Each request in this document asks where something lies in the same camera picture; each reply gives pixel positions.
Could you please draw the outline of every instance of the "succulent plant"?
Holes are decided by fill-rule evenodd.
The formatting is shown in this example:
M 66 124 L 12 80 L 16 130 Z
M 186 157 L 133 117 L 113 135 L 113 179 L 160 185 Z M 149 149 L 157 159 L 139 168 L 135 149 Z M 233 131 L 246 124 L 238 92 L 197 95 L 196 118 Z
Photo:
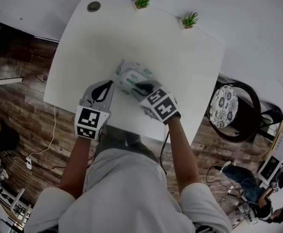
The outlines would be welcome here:
M 136 8 L 142 9 L 149 5 L 150 0 L 135 0 Z
M 198 21 L 198 13 L 190 13 L 187 17 L 184 17 L 182 24 L 184 25 L 185 29 L 192 28 L 196 22 Z

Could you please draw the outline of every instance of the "small potted plant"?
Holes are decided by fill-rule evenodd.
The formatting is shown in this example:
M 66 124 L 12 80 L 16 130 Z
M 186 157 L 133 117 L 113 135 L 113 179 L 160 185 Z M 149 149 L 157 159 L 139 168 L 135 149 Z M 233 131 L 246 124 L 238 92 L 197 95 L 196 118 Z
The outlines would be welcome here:
M 193 28 L 193 26 L 198 21 L 198 13 L 190 13 L 187 17 L 184 17 L 179 22 L 179 26 L 181 29 L 190 29 Z
M 150 0 L 135 0 L 133 2 L 134 8 L 136 11 L 139 11 L 140 9 L 147 8 L 149 5 Z

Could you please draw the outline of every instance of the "power strip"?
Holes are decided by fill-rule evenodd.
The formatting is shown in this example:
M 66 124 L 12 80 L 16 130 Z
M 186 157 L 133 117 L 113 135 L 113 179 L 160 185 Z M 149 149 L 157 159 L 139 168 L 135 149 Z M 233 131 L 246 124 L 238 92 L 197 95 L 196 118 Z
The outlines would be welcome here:
M 27 157 L 26 158 L 26 161 L 27 161 L 27 163 L 26 163 L 26 166 L 27 166 L 27 168 L 29 169 L 29 170 L 31 170 L 32 169 L 32 165 L 31 165 L 31 159 L 29 158 L 29 157 Z

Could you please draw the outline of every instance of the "round hole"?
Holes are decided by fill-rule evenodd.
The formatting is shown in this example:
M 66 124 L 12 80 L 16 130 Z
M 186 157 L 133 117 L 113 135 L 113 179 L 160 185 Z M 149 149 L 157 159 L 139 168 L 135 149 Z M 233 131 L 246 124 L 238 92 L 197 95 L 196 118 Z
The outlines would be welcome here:
M 95 1 L 95 2 L 91 2 L 91 3 L 88 5 L 87 10 L 88 10 L 89 12 L 96 12 L 96 11 L 98 11 L 100 8 L 101 8 L 101 3 Z

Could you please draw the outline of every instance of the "plastic bag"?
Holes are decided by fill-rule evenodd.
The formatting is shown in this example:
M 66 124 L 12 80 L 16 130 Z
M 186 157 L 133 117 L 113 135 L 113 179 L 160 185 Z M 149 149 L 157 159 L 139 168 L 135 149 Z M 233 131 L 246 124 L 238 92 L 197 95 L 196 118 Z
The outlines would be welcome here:
M 122 92 L 130 95 L 132 88 L 144 93 L 143 90 L 136 87 L 136 83 L 155 79 L 153 73 L 144 63 L 123 59 L 117 67 L 112 80 Z

